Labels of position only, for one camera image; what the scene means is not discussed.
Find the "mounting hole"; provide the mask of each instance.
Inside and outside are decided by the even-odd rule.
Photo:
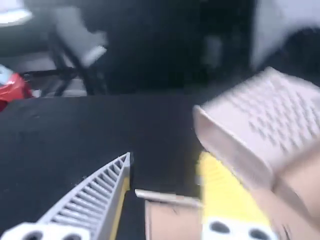
[[[69,234],[68,236],[65,236],[63,240],[81,240],[81,237],[77,234]]]
[[[220,234],[229,234],[230,233],[229,227],[220,221],[215,221],[215,222],[211,223],[210,229],[211,229],[211,231],[214,231],[214,232],[217,232]]]
[[[249,236],[253,239],[257,239],[257,240],[269,240],[269,236],[264,232],[261,231],[259,229],[252,229],[249,232]]]
[[[28,233],[27,236],[23,238],[23,240],[41,240],[43,237],[43,233],[40,231],[33,231]]]

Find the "red object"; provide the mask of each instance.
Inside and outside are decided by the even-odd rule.
[[[0,111],[13,100],[32,97],[28,84],[18,73],[14,73],[10,76],[6,85],[0,86]]]

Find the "beige plastic piece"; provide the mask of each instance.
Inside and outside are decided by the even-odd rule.
[[[173,193],[147,191],[142,189],[135,189],[134,192],[138,198],[142,198],[149,201],[156,201],[168,204],[179,204],[181,206],[188,206],[194,208],[202,208],[202,202],[193,197],[181,196]]]
[[[276,173],[320,142],[320,89],[272,68],[194,108],[202,145],[248,188],[272,188]]]

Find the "gray plastic part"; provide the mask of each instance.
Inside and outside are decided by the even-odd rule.
[[[202,145],[247,188],[271,189],[320,142],[320,89],[268,68],[196,106],[194,122]]]
[[[125,178],[130,180],[130,168],[129,152],[101,167],[60,199],[36,224],[28,223],[30,231],[35,230],[34,226],[69,226],[69,235],[75,234],[73,230],[82,229],[88,231],[90,240],[109,240]],[[12,228],[5,234],[12,234],[12,231],[19,231],[19,228]]]

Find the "white plastic piece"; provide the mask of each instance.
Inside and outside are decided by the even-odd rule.
[[[202,225],[203,240],[277,240],[273,231],[266,226],[251,222],[218,217],[209,218]]]
[[[7,85],[13,74],[13,71],[0,64],[0,86]]]
[[[131,154],[128,152],[109,162],[68,192],[37,223],[14,227],[6,231],[1,240],[38,239],[27,237],[34,231],[44,236],[57,228],[61,229],[57,230],[56,234],[39,239],[110,239],[124,182],[126,178],[128,182],[130,180],[131,161]],[[74,235],[78,229],[82,230],[84,238],[63,237]]]
[[[320,142],[320,89],[268,68],[195,107],[194,121],[202,145],[246,187],[271,188]]]
[[[73,226],[25,222],[5,231],[1,240],[90,240],[90,232]]]
[[[22,0],[0,1],[0,28],[24,24],[32,17]]]
[[[81,62],[84,66],[91,66],[94,64],[99,58],[101,58],[107,49],[104,46],[98,45],[93,47],[86,55],[83,56]]]
[[[279,49],[288,36],[320,27],[320,1],[258,0],[253,21],[251,66],[254,70]]]

